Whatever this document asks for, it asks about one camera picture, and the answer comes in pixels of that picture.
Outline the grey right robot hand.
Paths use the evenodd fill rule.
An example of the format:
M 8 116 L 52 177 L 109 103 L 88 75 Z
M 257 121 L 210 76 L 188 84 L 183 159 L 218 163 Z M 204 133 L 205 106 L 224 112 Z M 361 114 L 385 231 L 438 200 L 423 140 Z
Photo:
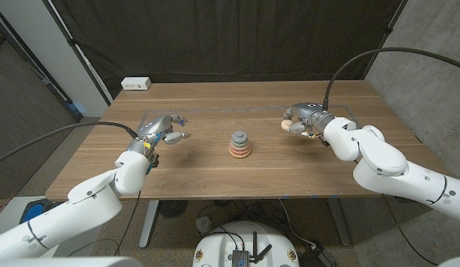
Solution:
M 314 128 L 322 134 L 325 127 L 333 119 L 335 116 L 329 111 L 325 111 L 321 104 L 314 102 L 298 103 L 283 113 L 280 126 L 292 134 L 312 132 Z

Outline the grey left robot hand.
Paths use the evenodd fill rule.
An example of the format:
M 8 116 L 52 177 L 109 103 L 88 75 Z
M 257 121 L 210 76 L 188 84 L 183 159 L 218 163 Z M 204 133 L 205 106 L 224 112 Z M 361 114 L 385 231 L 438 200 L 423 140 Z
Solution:
M 187 139 L 190 133 L 174 132 L 173 123 L 184 126 L 187 119 L 179 115 L 159 116 L 137 131 L 138 137 L 134 139 L 127 148 L 127 151 L 137 152 L 149 156 L 160 141 L 167 145 L 173 145 Z

